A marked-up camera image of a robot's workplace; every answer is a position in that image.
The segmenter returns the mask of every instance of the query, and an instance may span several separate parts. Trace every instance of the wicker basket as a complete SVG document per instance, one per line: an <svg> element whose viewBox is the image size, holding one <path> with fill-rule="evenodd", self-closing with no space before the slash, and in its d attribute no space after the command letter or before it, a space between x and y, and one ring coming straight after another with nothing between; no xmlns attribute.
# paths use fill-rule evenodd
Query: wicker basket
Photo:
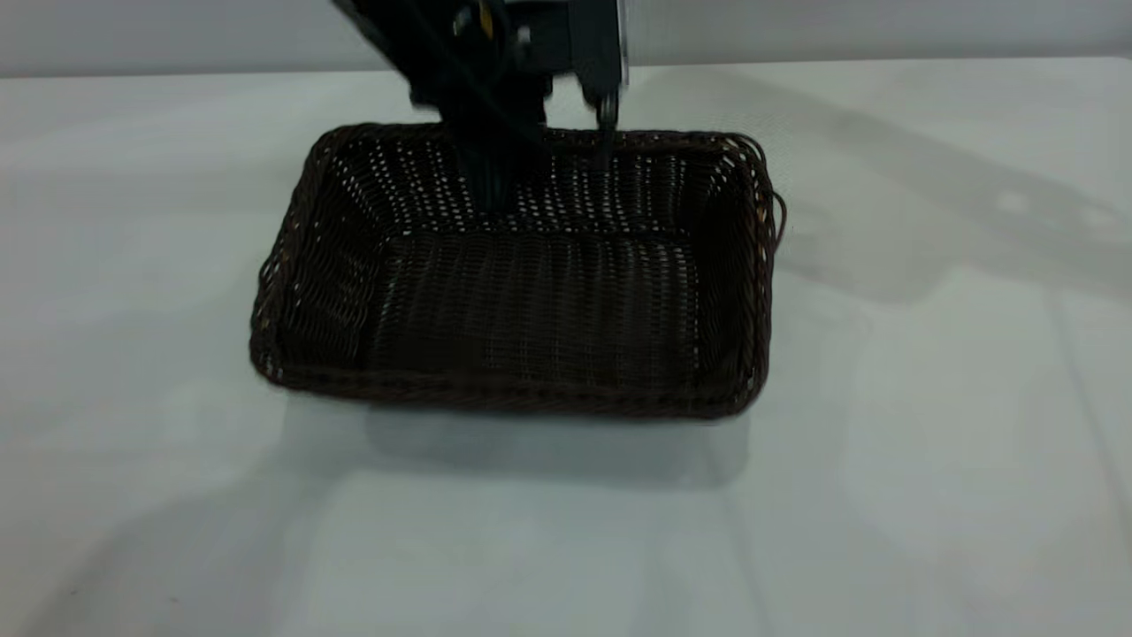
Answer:
<svg viewBox="0 0 1132 637"><path fill-rule="evenodd" d="M597 134L548 140L515 209L484 215L438 126L326 134L259 274L259 373L385 404L741 412L766 380L786 221L762 148L625 132L595 171Z"/></svg>

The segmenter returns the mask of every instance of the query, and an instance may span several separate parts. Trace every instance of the brown wicker basket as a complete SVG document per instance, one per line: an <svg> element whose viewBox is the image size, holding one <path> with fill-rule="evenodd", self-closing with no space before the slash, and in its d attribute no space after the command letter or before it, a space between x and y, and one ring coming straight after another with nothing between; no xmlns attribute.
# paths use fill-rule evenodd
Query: brown wicker basket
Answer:
<svg viewBox="0 0 1132 637"><path fill-rule="evenodd" d="M259 273L272 384L386 404L713 419L766 380L786 206L743 135L550 130L511 213L435 124L315 145ZM775 225L774 203L782 225Z"/></svg>

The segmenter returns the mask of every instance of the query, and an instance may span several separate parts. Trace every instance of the tabletop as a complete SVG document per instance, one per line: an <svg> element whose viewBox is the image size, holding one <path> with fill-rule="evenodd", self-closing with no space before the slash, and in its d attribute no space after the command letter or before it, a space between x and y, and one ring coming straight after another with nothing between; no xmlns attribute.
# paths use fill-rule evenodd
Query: tabletop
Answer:
<svg viewBox="0 0 1132 637"><path fill-rule="evenodd" d="M790 203L711 428L255 376L311 144L434 117L388 72L0 80L0 635L1132 635L1132 62L633 69L624 128L747 132Z"/></svg>

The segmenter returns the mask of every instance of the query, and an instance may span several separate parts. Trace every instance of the white wall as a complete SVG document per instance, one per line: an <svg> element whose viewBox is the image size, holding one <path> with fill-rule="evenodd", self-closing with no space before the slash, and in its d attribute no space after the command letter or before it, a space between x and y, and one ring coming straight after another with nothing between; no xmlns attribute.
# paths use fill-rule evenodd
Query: white wall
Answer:
<svg viewBox="0 0 1132 637"><path fill-rule="evenodd" d="M628 0L627 12L634 63L1132 50L1132 0ZM327 0L0 0L0 75L379 66Z"/></svg>

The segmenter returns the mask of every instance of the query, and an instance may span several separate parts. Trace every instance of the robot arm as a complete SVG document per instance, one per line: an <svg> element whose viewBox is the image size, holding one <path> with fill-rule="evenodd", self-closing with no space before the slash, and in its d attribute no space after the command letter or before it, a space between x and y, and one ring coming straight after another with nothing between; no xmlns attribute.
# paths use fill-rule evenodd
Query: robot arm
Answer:
<svg viewBox="0 0 1132 637"><path fill-rule="evenodd" d="M506 208L542 140L552 78L574 74L595 111L608 160L625 61L618 0L334 0L439 110L479 209Z"/></svg>

